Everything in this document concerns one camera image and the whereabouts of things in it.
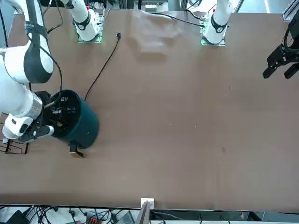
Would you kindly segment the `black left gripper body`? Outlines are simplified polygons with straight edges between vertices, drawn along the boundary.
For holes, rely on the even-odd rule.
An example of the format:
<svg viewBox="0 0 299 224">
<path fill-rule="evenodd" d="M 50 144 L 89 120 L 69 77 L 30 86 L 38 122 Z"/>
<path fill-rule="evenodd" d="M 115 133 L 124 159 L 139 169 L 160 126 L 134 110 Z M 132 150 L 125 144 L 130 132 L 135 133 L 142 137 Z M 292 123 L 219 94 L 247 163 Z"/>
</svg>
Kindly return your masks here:
<svg viewBox="0 0 299 224">
<path fill-rule="evenodd" d="M 287 37 L 291 34 L 293 43 L 288 45 Z M 285 33 L 285 49 L 286 50 L 299 50 L 299 14 L 295 14 L 290 23 L 288 24 L 287 31 Z"/>
</svg>

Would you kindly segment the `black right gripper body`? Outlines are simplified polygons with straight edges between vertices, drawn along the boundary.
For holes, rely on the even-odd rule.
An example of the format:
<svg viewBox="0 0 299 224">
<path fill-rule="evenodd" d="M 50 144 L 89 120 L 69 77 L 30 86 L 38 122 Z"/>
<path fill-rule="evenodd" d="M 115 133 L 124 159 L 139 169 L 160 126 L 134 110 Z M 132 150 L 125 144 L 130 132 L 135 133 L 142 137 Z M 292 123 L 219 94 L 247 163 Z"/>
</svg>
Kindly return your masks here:
<svg viewBox="0 0 299 224">
<path fill-rule="evenodd" d="M 43 106 L 35 123 L 38 127 L 46 126 L 50 123 L 49 120 L 52 112 L 51 107 L 45 109 L 44 106 L 52 102 L 51 95 L 47 91 L 38 91 L 36 95 L 41 99 Z"/>
</svg>

